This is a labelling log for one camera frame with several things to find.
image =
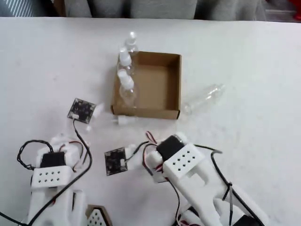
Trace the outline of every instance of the circuit board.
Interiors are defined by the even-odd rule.
[[[73,115],[78,115],[76,120],[89,124],[95,108],[95,104],[75,98],[67,117],[73,119]]]
[[[104,153],[107,176],[127,171],[125,148]]]

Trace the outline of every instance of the open cardboard box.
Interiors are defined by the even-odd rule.
[[[111,110],[115,115],[178,119],[181,108],[181,55],[139,52],[134,82],[139,89],[136,109],[123,105],[120,82],[115,78]]]

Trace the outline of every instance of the electrical wire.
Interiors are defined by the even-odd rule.
[[[141,144],[139,144],[138,145],[138,147],[134,150],[134,152],[133,152],[133,154],[129,157],[129,158],[127,158],[126,159],[126,162],[128,162],[138,151],[139,151],[139,149],[143,146],[143,145],[145,145],[145,144],[147,144],[149,141],[144,141],[144,142],[142,142]]]
[[[146,137],[149,139],[149,141],[151,141],[151,142],[157,144],[157,141],[156,141],[156,139],[154,138],[154,136],[152,135],[151,132],[146,131],[145,135],[146,135]]]
[[[75,120],[73,120],[73,127],[75,130],[75,133],[77,135],[77,137],[80,139],[80,141],[82,142],[82,144],[84,145],[84,147],[87,150],[87,154],[89,155],[90,158],[90,163],[88,165],[88,167],[81,172],[77,177],[75,177],[69,184],[67,184],[60,192],[58,192],[49,202],[47,202],[38,212],[37,214],[31,219],[31,221],[29,222],[28,226],[32,226],[33,223],[36,221],[36,219],[39,217],[39,215],[41,215],[41,213],[52,203],[54,202],[62,193],[64,193],[71,185],[73,185],[76,181],[78,181],[83,175],[85,175],[89,169],[92,166],[92,154],[90,152],[90,148],[87,146],[86,142],[84,141],[84,139],[81,137],[81,135],[79,134],[79,132],[77,131],[76,127],[75,127]]]
[[[20,226],[27,226],[27,224],[24,224],[24,223],[22,223],[22,222],[20,222],[20,221],[17,221],[17,220],[15,220],[15,219],[12,219],[12,218],[10,218],[9,216],[5,215],[4,213],[1,213],[1,212],[0,212],[0,216],[3,217],[3,218],[5,218],[6,220],[9,220],[9,221],[11,221],[11,222],[13,222],[13,223],[15,223],[15,224],[20,225]]]
[[[171,183],[170,182],[170,180],[168,179],[168,178],[165,178],[169,183],[170,183],[170,185],[173,187],[173,189],[174,189],[174,191],[175,191],[175,193],[176,193],[176,195],[177,195],[177,198],[178,198],[178,206],[177,206],[177,210],[176,210],[176,212],[175,212],[175,221],[176,221],[176,223],[177,223],[177,225],[178,226],[180,226],[181,224],[180,224],[180,222],[179,222],[179,210],[180,210],[180,205],[181,205],[181,201],[180,201],[180,196],[179,196],[179,193],[178,193],[178,191],[177,191],[177,189],[175,188],[175,186],[173,185],[173,183]]]
[[[21,147],[20,147],[20,150],[19,150],[19,153],[17,155],[17,161],[26,169],[28,170],[34,170],[34,166],[32,166],[31,164],[25,164],[22,159],[21,159],[21,154],[24,150],[24,148],[30,144],[30,143],[41,143],[41,144],[45,144],[49,147],[49,150],[50,152],[53,152],[53,147],[50,145],[50,143],[48,143],[47,141],[45,140],[29,140],[29,141],[26,141]]]
[[[157,147],[157,145],[153,144],[153,143],[147,144],[146,146],[144,146],[143,153],[142,153],[142,164],[143,164],[143,166],[146,167],[146,169],[148,170],[148,172],[151,172],[150,168],[146,165],[146,162],[145,162],[145,153],[146,153],[146,148],[148,146],[156,146]]]
[[[225,178],[225,176],[222,174],[222,172],[221,172],[221,170],[219,169],[219,167],[217,166],[217,164],[216,164],[216,161],[215,161],[215,159],[214,159],[214,155],[216,154],[216,153],[219,153],[219,154],[221,154],[222,152],[221,151],[219,151],[219,150],[216,150],[216,149],[214,149],[214,148],[211,148],[211,147],[207,147],[207,146],[203,146],[203,145],[195,145],[196,147],[200,147],[200,148],[205,148],[205,149],[209,149],[209,150],[211,150],[212,152],[211,152],[211,160],[212,160],[212,163],[213,163],[213,165],[214,165],[214,167],[215,167],[215,170],[216,170],[216,172],[218,173],[218,175],[221,177],[221,179],[222,179],[222,181],[225,183],[225,185],[228,187],[228,189],[230,190],[232,190],[232,193],[233,193],[233,195],[235,196],[235,198],[237,198],[237,200],[243,205],[243,207],[251,214],[251,216],[260,224],[260,226],[265,226],[264,224],[263,224],[263,222],[259,219],[259,217],[251,210],[251,208],[242,200],[242,198],[237,194],[237,192],[232,188],[232,186],[231,186],[231,184],[232,183],[230,183],[230,182],[228,182],[227,181],[227,179]]]
[[[229,182],[227,181],[227,179],[225,178],[225,176],[222,174],[221,170],[218,168],[216,161],[214,159],[214,154],[219,153],[216,151],[212,151],[211,153],[211,160],[212,163],[216,169],[216,172],[218,173],[218,175],[221,177],[221,179],[223,180],[223,182],[226,184],[226,186],[229,186]],[[237,192],[232,188],[232,192],[233,195],[235,196],[235,198],[237,198],[237,200],[243,205],[243,207],[251,214],[251,216],[261,225],[264,226],[263,222],[259,219],[259,217],[251,210],[251,208],[242,200],[242,198],[237,194]]]

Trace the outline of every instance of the white table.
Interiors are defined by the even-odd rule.
[[[182,55],[182,94],[224,83],[220,102],[193,121],[105,123],[88,135],[94,163],[77,186],[104,205],[115,226],[166,226],[177,199],[142,167],[106,177],[103,153],[177,129],[224,151],[217,162],[268,213],[273,226],[301,222],[301,26],[265,22],[0,18],[0,211],[21,220],[30,176],[16,161],[29,139],[64,130],[74,98],[108,106],[118,47],[130,30],[139,48]],[[77,124],[81,132],[84,125]],[[23,156],[33,160],[38,146]],[[10,225],[0,218],[0,225]]]

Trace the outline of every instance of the chip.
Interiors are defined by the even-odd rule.
[[[95,104],[75,98],[67,117],[89,124],[95,108]]]
[[[104,153],[107,176],[127,171],[125,148]]]

